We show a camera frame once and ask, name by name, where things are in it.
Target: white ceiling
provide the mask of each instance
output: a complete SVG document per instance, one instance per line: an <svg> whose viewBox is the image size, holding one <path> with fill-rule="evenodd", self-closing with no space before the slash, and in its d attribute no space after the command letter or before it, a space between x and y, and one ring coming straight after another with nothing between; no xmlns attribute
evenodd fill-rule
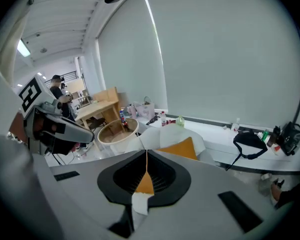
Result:
<svg viewBox="0 0 300 240"><path fill-rule="evenodd" d="M33 65L57 53L81 49L99 0L34 0L30 7L22 39L31 55L23 58L18 52L15 70Z"/></svg>

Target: ceiling light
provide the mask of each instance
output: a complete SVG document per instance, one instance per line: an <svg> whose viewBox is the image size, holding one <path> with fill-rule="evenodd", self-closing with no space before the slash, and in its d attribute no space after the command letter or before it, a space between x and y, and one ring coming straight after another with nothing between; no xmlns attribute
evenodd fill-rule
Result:
<svg viewBox="0 0 300 240"><path fill-rule="evenodd" d="M22 54L23 57L28 57L30 55L29 49L25 46L22 39L20 39L18 47L18 51Z"/></svg>

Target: table leg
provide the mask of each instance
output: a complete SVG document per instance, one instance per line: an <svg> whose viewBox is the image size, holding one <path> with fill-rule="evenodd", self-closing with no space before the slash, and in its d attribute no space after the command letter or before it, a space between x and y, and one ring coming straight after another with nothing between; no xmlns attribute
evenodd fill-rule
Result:
<svg viewBox="0 0 300 240"><path fill-rule="evenodd" d="M120 118L120 115L119 115L119 112L116 111L116 109L115 109L115 106L112 106L112 108L113 108L113 112L114 112L114 114L116 115L116 117L117 117L118 119L121 119L121 118Z"/></svg>
<svg viewBox="0 0 300 240"><path fill-rule="evenodd" d="M88 126L88 124L87 124L87 122L86 122L86 120L85 120L85 119L82 119L82 121L83 121L84 127L87 128L87 129L90 129L89 126ZM95 145L96 150L100 152L100 149L99 149L98 145L96 144L96 140L95 140L95 139L94 139L94 141L93 141L93 144Z"/></svg>

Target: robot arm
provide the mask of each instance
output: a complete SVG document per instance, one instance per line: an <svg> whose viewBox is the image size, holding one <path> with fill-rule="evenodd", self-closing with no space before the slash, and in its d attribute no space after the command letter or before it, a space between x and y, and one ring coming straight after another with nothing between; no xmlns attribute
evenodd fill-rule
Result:
<svg viewBox="0 0 300 240"><path fill-rule="evenodd" d="M94 140L90 130L61 116L61 102L38 76L31 79L18 95L23 100L23 126L31 152L67 155L76 143ZM35 122L42 119L42 129L35 131Z"/></svg>

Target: bag strap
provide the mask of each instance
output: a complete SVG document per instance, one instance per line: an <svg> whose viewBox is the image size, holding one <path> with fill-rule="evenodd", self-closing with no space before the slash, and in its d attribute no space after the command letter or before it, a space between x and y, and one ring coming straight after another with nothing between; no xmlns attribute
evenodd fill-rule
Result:
<svg viewBox="0 0 300 240"><path fill-rule="evenodd" d="M241 146L238 145L238 143L237 143L235 140L233 141L233 144L238 148L240 154L238 155L237 158L235 158L234 162L233 162L231 165L229 165L229 166L225 169L226 171L227 171L228 169L230 169L230 168L233 166L233 164L235 164L236 161L237 161L241 156L242 156L243 158L246 158L246 159L249 159L249 160L253 160L253 159L255 159L255 158L258 158L260 155L264 154L264 153L267 151L267 149L263 149L263 150L261 150L260 152L258 152L258 153L256 153L256 154L250 154L250 155L248 154L248 155L245 155L245 154L242 153L242 148L241 148Z"/></svg>

